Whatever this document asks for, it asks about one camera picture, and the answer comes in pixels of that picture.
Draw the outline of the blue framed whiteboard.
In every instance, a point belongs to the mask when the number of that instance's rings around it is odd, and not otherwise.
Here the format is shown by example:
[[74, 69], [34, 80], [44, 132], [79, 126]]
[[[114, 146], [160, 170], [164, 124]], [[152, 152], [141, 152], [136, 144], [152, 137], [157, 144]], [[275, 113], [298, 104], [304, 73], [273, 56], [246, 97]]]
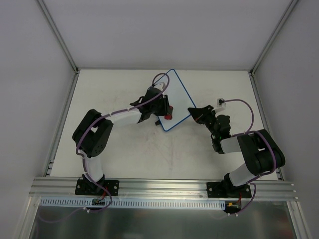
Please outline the blue framed whiteboard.
[[166, 74], [169, 76], [169, 85], [164, 94], [168, 96], [169, 105], [173, 107], [172, 119], [164, 117], [158, 117], [158, 119], [162, 129], [168, 132], [189, 118], [188, 108], [195, 108], [196, 105], [176, 70], [170, 69]]

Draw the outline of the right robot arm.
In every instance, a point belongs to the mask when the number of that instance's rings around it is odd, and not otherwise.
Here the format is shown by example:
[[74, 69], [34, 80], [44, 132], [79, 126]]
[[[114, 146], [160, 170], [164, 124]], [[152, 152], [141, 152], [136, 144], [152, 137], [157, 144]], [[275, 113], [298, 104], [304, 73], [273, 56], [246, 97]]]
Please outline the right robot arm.
[[205, 125], [211, 133], [215, 152], [240, 152], [244, 159], [244, 163], [227, 173], [221, 182], [206, 183], [209, 198], [250, 198], [249, 183], [285, 165], [284, 154], [265, 129], [232, 136], [230, 116], [217, 116], [211, 105], [188, 108], [188, 111], [197, 124]]

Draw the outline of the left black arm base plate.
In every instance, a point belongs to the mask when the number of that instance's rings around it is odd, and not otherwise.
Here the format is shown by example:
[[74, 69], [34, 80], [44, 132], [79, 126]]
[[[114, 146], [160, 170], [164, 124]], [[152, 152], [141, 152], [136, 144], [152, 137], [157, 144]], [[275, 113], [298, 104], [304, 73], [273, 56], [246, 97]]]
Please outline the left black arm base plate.
[[[107, 180], [104, 177], [102, 177], [97, 182], [97, 184], [99, 184], [101, 187], [104, 187], [110, 193], [111, 196], [118, 196], [120, 181]], [[107, 196], [108, 194], [101, 187], [96, 186], [85, 176], [83, 176], [77, 180], [74, 194], [81, 196], [101, 196], [105, 194]]]

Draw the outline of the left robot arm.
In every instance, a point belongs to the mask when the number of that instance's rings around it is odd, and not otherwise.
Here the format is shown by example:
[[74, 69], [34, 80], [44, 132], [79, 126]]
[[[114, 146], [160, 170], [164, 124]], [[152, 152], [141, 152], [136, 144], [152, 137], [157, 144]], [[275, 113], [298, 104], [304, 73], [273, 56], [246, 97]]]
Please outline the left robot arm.
[[76, 195], [102, 195], [111, 192], [110, 185], [102, 169], [99, 155], [106, 148], [112, 129], [115, 126], [126, 126], [141, 123], [151, 115], [172, 119], [173, 107], [170, 106], [168, 95], [155, 87], [150, 87], [144, 96], [126, 109], [102, 115], [95, 109], [89, 110], [77, 128], [72, 139], [76, 144], [76, 154], [82, 157], [84, 173], [78, 179]]

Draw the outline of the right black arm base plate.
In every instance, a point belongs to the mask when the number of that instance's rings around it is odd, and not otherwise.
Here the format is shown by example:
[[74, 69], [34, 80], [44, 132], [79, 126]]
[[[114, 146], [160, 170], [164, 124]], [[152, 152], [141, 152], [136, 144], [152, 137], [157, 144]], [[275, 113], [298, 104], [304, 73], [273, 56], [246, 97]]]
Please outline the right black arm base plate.
[[206, 183], [208, 198], [244, 198], [252, 197], [250, 186], [247, 184], [234, 187], [226, 185], [223, 182], [207, 182]]

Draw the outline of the red bone-shaped eraser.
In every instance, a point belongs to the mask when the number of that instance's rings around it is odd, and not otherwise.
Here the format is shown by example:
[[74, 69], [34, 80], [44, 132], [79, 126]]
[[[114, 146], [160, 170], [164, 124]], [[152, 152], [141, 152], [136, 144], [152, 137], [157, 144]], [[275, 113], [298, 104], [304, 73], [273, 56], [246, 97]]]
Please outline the red bone-shaped eraser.
[[167, 109], [166, 109], [166, 113], [164, 115], [164, 119], [165, 120], [172, 120], [172, 112], [173, 112], [173, 107], [172, 106], [169, 106]]

